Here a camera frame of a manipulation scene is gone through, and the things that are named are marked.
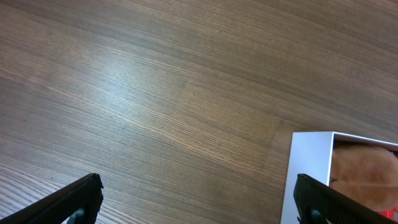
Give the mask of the brown plush bear toy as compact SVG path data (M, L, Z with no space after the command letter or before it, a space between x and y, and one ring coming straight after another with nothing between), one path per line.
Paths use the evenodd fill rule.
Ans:
M397 207L397 157L365 144L336 146L330 187L376 212Z

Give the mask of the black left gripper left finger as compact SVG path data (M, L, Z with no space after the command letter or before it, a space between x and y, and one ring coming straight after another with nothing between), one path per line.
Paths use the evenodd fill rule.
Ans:
M99 174L88 174L28 207L1 219L3 224L94 224L103 202Z

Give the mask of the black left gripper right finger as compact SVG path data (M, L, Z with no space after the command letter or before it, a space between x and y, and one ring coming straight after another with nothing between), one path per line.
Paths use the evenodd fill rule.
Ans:
M397 224L307 174L298 174L294 200L300 224Z

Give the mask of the white box pink interior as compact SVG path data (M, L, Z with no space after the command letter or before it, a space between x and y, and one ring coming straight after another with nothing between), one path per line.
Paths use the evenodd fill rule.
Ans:
M370 144L397 151L397 144L352 134L329 132L295 132L292 135L289 166L285 184L281 224L298 223L299 211L294 201L294 187L298 174L330 184L332 152L337 141Z

